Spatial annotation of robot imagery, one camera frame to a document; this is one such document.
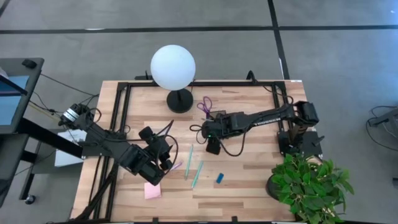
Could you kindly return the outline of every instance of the floor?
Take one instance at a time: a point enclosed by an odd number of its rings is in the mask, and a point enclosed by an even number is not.
[[[0,0],[0,57],[43,57],[44,74],[90,93],[98,93],[103,80],[143,75],[153,53],[167,44],[182,45],[192,53],[196,79],[241,79],[252,70],[261,79],[303,80],[307,98],[320,117],[317,130],[326,136],[322,142],[325,158],[351,172],[356,193],[348,196],[342,218],[396,223],[398,190],[391,177],[398,176],[398,152],[373,143],[365,122],[371,108],[398,105],[398,26],[386,29],[398,25],[398,2],[274,0],[277,20],[270,13],[270,2]],[[280,31],[269,29],[276,25]],[[131,29],[205,26],[238,29]],[[293,30],[292,26],[307,30]],[[80,32],[104,28],[108,30],[102,33]],[[63,33],[34,32],[54,29]],[[61,111],[87,97],[44,77],[36,92],[47,106]],[[32,100],[39,102],[35,96]],[[46,128],[57,126],[32,109],[25,116]],[[396,139],[382,126],[370,131],[378,141],[398,148]],[[21,162],[19,169],[26,166]],[[24,181],[24,175],[18,175],[0,209],[0,222],[66,220],[79,176],[79,166],[37,176],[31,193],[38,199],[28,206],[17,199]]]

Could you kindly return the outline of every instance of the potted plant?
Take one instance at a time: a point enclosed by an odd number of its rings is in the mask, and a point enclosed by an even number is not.
[[[273,168],[267,181],[267,192],[276,200],[290,205],[290,211],[302,222],[342,222],[335,206],[343,204],[345,192],[354,194],[348,183],[347,170],[333,167],[333,162],[310,162],[301,154],[286,154],[283,164]]]

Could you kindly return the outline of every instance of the wooden tabletop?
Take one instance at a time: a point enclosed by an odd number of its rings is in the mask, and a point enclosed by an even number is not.
[[[116,86],[119,81],[104,81],[98,100],[102,118],[98,124],[109,129]],[[285,81],[287,94],[295,101],[307,100],[303,83]],[[138,138],[138,132],[150,126],[154,132],[160,131],[170,120],[174,125],[169,134],[179,145],[177,162],[183,165],[171,171],[160,182],[162,197],[144,199],[144,182],[141,176],[134,176],[119,168],[111,220],[152,221],[230,221],[238,216],[239,221],[292,221],[294,216],[289,206],[270,198],[265,190],[271,169],[283,161],[277,143],[278,124],[268,124],[252,128],[246,135],[244,151],[239,157],[231,157],[221,150],[219,155],[205,151],[206,145],[198,144],[195,133],[189,130],[191,124],[202,124],[204,112],[196,104],[204,96],[213,101],[212,111],[226,110],[227,113],[243,111],[246,114],[274,108],[272,94],[261,86],[215,86],[193,87],[192,109],[184,114],[171,112],[166,104],[169,91],[160,87],[133,87],[129,101],[126,124],[131,127],[128,138]],[[116,127],[120,125],[124,95],[121,97]],[[223,141],[227,150],[235,154],[240,150],[242,136]],[[188,180],[184,180],[189,149],[193,144],[193,156]],[[174,158],[175,147],[170,152]],[[84,161],[71,217],[79,215],[87,206],[94,178],[97,157]],[[197,185],[191,189],[192,180],[200,161],[204,161]],[[216,183],[219,173],[224,174],[220,184]],[[107,194],[103,197],[101,217],[104,217]]]

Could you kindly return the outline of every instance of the green pen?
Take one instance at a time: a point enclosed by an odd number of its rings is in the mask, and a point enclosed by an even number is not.
[[[190,151],[189,151],[189,158],[188,158],[188,162],[187,162],[187,169],[185,170],[185,180],[187,180],[187,178],[188,178],[189,165],[191,164],[192,151],[193,151],[193,144],[191,145],[191,149],[190,149]]]
[[[197,184],[197,180],[198,180],[198,178],[199,178],[199,173],[200,173],[200,171],[201,171],[201,167],[202,167],[202,166],[203,166],[203,161],[200,161],[199,168],[198,168],[198,172],[197,172],[197,174],[196,174],[196,176],[195,176],[195,178],[194,178],[194,180],[193,180],[193,182],[192,182],[192,188],[194,188],[195,185]]]

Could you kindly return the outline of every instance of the white globe lamp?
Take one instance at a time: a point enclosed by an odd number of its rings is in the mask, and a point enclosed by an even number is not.
[[[184,113],[192,107],[192,93],[184,88],[192,82],[195,70],[191,53],[178,45],[164,46],[152,57],[152,77],[160,87],[171,90],[167,95],[167,105],[171,111]]]

